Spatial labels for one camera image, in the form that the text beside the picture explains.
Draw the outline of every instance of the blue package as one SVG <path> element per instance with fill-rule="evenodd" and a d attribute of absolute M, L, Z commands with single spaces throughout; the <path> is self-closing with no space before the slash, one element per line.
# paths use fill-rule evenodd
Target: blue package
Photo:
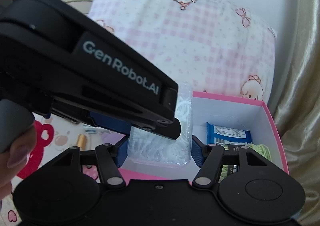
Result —
<path fill-rule="evenodd" d="M 242 145 L 244 143 L 252 143 L 250 131 L 215 126 L 207 122 L 207 144 Z"/>

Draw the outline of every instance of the pink bow print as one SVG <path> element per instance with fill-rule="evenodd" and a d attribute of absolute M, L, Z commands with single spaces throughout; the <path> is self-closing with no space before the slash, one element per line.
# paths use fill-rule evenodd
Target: pink bow print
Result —
<path fill-rule="evenodd" d="M 236 9 L 236 13 L 242 18 L 242 25 L 247 28 L 250 26 L 251 19 L 247 17 L 247 13 L 244 8 Z"/>

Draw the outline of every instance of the pink box rim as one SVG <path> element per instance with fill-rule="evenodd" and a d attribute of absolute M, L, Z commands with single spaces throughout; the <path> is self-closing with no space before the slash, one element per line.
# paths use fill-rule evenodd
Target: pink box rim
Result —
<path fill-rule="evenodd" d="M 285 157 L 285 153 L 284 153 L 284 149 L 283 149 L 283 146 L 282 146 L 282 143 L 281 143 L 281 139 L 280 139 L 278 130 L 276 128 L 276 125 L 275 125 L 275 123 L 273 121 L 273 118 L 271 116 L 271 113 L 270 113 L 267 105 L 265 104 L 265 102 L 252 100 L 252 99 L 247 99 L 247 98 L 235 97 L 235 96 L 227 96 L 227 95 L 204 93 L 204 92 L 193 92 L 193 97 L 206 98 L 206 99 L 219 100 L 219 101 L 227 101 L 227 102 L 234 102 L 234 103 L 241 103 L 241 104 L 248 104 L 248 105 L 255 105 L 255 106 L 261 106 L 264 109 L 264 111 L 266 112 L 266 114 L 267 114 L 269 123 L 270 123 L 272 131 L 273 131 L 273 135 L 274 135 L 274 137 L 276 139 L 283 169 L 287 174 L 289 174 L 287 159 Z"/>

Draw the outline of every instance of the pink and white pillow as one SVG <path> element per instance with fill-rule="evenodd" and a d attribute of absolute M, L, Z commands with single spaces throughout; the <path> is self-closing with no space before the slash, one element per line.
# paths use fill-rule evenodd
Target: pink and white pillow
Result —
<path fill-rule="evenodd" d="M 227 0 L 94 0 L 89 18 L 194 91 L 269 100 L 276 32 Z"/>

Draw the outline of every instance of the clear plastic container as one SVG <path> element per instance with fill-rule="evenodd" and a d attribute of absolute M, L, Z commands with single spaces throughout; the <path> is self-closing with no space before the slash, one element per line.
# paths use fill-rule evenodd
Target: clear plastic container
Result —
<path fill-rule="evenodd" d="M 167 139 L 132 127 L 128 157 L 135 163 L 182 167 L 191 160 L 192 140 L 192 86 L 178 83 L 178 99 L 175 118 L 180 121 L 181 134 L 177 140 Z"/>

